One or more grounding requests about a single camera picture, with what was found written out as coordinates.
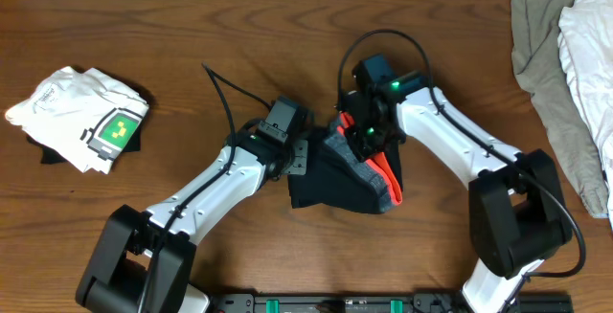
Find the black leggings red waistband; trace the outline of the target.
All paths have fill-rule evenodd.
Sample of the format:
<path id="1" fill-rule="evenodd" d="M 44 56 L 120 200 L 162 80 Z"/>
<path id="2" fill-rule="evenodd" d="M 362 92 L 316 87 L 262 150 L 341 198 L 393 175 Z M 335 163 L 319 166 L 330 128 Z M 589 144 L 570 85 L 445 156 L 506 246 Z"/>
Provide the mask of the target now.
<path id="1" fill-rule="evenodd" d="M 342 112 L 307 140 L 306 173 L 288 177 L 294 209 L 324 204 L 350 212 L 386 213 L 403 201 L 398 142 L 360 161 L 349 147 L 346 130 L 353 118 Z"/>

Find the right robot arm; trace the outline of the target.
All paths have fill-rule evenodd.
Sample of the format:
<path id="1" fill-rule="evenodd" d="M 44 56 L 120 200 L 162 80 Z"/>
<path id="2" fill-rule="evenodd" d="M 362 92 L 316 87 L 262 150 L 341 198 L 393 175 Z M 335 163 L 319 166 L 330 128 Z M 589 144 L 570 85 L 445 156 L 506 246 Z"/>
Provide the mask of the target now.
<path id="1" fill-rule="evenodd" d="M 413 72 L 355 76 L 338 109 L 356 157 L 372 160 L 393 141 L 425 145 L 468 190 L 469 232 L 478 262 L 461 295 L 473 312 L 505 312 L 539 266 L 582 237 L 566 208 L 552 158 L 525 154 L 456 109 L 432 80 Z"/>

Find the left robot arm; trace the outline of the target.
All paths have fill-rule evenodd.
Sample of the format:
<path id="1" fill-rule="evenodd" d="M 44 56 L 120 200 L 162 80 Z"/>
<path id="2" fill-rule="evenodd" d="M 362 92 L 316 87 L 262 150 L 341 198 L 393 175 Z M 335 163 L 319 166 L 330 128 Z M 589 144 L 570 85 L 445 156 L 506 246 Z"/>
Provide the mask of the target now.
<path id="1" fill-rule="evenodd" d="M 241 130 L 238 145 L 182 190 L 138 212 L 123 205 L 107 219 L 76 290 L 91 312 L 205 312 L 211 300 L 190 283 L 197 245 L 269 179 L 302 175 L 307 140 L 280 145 Z"/>

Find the beige garment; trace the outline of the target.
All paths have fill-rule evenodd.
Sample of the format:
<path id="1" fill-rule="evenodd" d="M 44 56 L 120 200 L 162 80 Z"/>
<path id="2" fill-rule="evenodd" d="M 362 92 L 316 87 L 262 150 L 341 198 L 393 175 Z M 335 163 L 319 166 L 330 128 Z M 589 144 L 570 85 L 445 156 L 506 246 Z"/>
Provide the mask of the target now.
<path id="1" fill-rule="evenodd" d="M 558 20 L 574 0 L 511 0 L 512 69 L 531 96 L 562 171 L 587 212 L 606 218 L 600 155 L 571 98 L 558 57 Z"/>

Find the folded white graphic t-shirt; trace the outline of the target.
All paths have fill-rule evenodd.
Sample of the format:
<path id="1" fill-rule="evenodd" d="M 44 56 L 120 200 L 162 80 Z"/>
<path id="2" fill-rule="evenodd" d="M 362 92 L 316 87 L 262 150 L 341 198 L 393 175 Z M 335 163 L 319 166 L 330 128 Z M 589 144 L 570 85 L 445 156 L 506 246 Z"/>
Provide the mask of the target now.
<path id="1" fill-rule="evenodd" d="M 107 174 L 148 112 L 148 103 L 123 82 L 91 68 L 55 71 L 5 119 L 55 150 L 81 172 Z"/>

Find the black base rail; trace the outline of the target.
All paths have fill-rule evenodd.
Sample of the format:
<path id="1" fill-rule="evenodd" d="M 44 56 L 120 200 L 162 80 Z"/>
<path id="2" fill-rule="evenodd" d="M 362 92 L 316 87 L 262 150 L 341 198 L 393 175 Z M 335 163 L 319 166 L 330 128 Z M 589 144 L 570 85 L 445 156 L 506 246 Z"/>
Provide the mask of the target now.
<path id="1" fill-rule="evenodd" d="M 314 297 L 230 294 L 211 298 L 212 313 L 461 313 L 470 308 L 460 295 Z"/>

